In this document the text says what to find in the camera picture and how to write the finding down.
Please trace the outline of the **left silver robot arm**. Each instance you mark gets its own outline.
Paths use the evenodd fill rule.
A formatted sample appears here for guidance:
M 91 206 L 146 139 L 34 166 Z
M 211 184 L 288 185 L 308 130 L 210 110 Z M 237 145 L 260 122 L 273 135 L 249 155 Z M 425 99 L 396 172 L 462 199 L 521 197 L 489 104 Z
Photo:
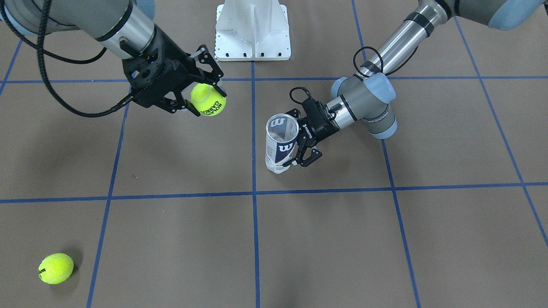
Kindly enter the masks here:
M 422 41 L 437 26 L 455 16 L 491 29 L 512 30 L 524 23 L 545 0 L 420 0 L 386 42 L 366 59 L 350 77 L 343 77 L 331 86 L 332 100 L 323 104 L 311 95 L 300 103 L 305 115 L 290 111 L 299 123 L 294 158 L 283 166 L 308 166 L 321 157 L 317 144 L 360 121 L 377 139 L 387 139 L 397 129 L 391 109 L 396 92 L 388 76 L 409 62 Z

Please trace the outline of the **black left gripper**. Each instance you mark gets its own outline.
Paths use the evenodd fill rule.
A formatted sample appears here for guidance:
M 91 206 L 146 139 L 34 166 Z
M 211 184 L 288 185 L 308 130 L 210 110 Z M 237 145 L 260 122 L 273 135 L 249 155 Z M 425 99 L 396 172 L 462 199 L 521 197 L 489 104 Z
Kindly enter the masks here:
M 307 122 L 307 114 L 305 117 L 300 118 L 301 112 L 299 109 L 292 109 L 286 114 L 297 119 L 300 125 L 299 136 L 296 141 L 299 148 L 294 157 L 294 165 L 307 167 L 323 155 L 318 148 L 313 148 L 313 146 L 340 131 L 340 127 L 335 121 L 336 115 L 329 112 L 329 121 L 325 125 L 310 125 Z

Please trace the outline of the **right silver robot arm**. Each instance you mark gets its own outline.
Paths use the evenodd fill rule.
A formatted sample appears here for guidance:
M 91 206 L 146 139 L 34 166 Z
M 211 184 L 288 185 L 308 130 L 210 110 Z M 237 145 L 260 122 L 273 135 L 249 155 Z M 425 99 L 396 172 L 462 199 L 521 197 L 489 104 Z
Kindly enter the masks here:
M 3 0 L 1 20 L 22 41 L 36 50 L 42 80 L 50 94 L 68 111 L 86 118 L 115 113 L 134 102 L 141 107 L 159 107 L 168 113 L 187 110 L 195 116 L 205 113 L 196 100 L 182 92 L 198 83 L 226 98 L 223 71 L 200 45 L 193 53 L 183 51 L 153 21 L 152 0 Z M 64 58 L 44 48 L 45 36 L 61 31 L 82 30 L 103 49 L 94 58 Z M 71 107 L 53 89 L 45 68 L 45 56 L 71 64 L 90 64 L 111 51 L 122 60 L 130 92 L 119 103 L 101 113 L 84 113 Z

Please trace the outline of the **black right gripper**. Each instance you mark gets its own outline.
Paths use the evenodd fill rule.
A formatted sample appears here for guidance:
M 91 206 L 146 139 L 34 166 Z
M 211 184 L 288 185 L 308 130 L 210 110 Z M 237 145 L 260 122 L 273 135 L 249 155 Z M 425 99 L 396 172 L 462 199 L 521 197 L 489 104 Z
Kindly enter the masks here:
M 132 47 L 127 38 L 122 39 L 122 51 L 131 56 L 122 61 L 131 86 L 127 101 L 144 108 L 159 107 L 172 114 L 182 111 L 200 117 L 194 104 L 182 94 L 190 84 L 210 85 L 227 97 L 222 86 L 224 73 L 205 44 L 193 54 L 186 53 L 156 26 L 152 41 L 143 51 Z M 198 64 L 208 65 L 211 70 L 205 71 Z

